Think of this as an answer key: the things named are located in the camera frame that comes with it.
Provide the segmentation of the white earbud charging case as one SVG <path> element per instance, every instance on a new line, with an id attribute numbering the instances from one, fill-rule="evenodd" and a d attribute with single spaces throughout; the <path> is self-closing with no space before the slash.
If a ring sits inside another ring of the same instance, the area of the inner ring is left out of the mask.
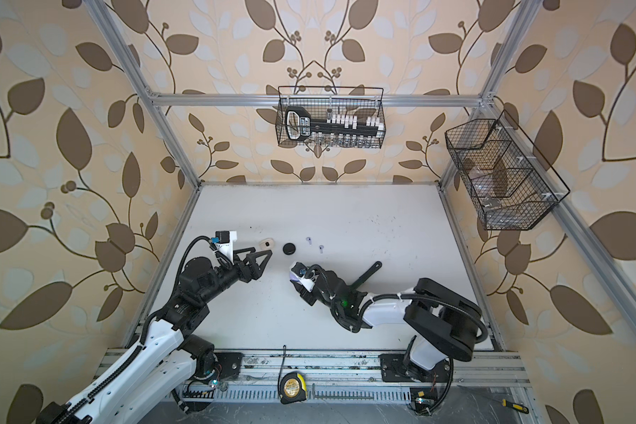
<path id="1" fill-rule="evenodd" d="M 272 250 L 275 247 L 275 240 L 273 238 L 265 238 L 260 242 L 261 250 Z"/>

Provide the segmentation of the black round earbud case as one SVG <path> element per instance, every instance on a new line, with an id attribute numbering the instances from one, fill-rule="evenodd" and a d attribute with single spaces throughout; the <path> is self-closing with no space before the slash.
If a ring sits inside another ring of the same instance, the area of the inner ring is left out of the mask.
<path id="1" fill-rule="evenodd" d="M 282 250 L 285 255 L 293 255 L 296 252 L 296 246 L 293 243 L 286 243 Z"/>

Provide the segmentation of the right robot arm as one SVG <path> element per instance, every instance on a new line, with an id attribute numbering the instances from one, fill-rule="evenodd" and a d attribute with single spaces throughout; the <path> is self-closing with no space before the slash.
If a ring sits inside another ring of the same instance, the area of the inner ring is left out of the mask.
<path id="1" fill-rule="evenodd" d="M 402 293 L 373 294 L 360 287 L 382 264 L 377 261 L 353 284 L 318 264 L 293 263 L 290 281 L 308 305 L 321 302 L 343 329 L 355 334 L 381 325 L 405 324 L 414 330 L 400 359 L 382 359 L 383 381 L 448 378 L 454 362 L 470 362 L 475 346 L 489 337 L 482 310 L 471 300 L 423 277 Z"/>

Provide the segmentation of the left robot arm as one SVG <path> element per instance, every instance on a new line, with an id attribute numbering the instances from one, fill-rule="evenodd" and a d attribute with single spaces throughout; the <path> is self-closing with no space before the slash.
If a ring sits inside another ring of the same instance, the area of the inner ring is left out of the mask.
<path id="1" fill-rule="evenodd" d="M 210 312 L 209 302 L 236 282 L 263 276 L 272 252 L 196 240 L 208 243 L 219 265 L 183 254 L 171 297 L 147 317 L 136 342 L 67 403 L 45 406 L 36 422 L 137 423 L 185 381 L 217 371 L 213 344 L 194 331 Z"/>

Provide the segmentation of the green pipe wrench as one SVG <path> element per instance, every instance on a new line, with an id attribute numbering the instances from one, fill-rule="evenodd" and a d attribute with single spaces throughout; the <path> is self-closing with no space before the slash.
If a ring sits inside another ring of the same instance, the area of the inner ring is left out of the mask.
<path id="1" fill-rule="evenodd" d="M 358 291 L 365 282 L 373 277 L 378 270 L 381 270 L 383 263 L 376 261 L 371 267 L 369 267 L 361 276 L 359 276 L 352 284 L 349 285 L 351 291 Z"/>

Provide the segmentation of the yellow black tape measure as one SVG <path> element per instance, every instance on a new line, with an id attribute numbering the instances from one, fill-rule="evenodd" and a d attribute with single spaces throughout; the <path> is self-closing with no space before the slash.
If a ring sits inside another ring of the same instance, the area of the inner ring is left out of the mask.
<path id="1" fill-rule="evenodd" d="M 307 383 L 299 372 L 291 372 L 281 377 L 278 394 L 282 405 L 307 401 Z"/>

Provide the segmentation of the yellow handled screwdriver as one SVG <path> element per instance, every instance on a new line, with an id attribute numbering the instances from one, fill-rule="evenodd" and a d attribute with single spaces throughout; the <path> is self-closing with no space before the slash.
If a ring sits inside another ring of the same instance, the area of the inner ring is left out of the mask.
<path id="1" fill-rule="evenodd" d="M 530 414 L 530 411 L 526 406 L 518 403 L 513 403 L 507 399 L 502 400 L 502 405 L 503 407 L 510 408 L 518 413 Z"/>

